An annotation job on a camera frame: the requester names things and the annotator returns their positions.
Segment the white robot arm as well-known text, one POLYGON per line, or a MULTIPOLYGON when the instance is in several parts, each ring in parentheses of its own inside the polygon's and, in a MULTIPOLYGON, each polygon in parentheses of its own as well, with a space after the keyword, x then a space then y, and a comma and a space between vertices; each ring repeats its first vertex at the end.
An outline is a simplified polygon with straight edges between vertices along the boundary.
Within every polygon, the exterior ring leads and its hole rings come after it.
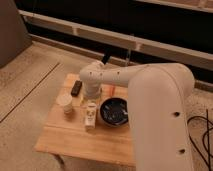
POLYGON ((127 89, 127 111, 136 171, 194 171, 186 119, 186 99, 195 79, 180 63, 106 69, 100 61, 79 73, 88 98, 102 84, 127 89))

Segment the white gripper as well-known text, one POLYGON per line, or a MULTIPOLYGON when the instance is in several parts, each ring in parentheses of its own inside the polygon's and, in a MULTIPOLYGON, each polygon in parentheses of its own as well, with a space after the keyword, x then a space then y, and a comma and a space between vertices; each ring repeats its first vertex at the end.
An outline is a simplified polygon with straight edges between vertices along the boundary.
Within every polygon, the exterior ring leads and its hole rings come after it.
POLYGON ((84 97, 87 99, 96 99, 101 94, 101 85, 99 83, 85 83, 84 97))

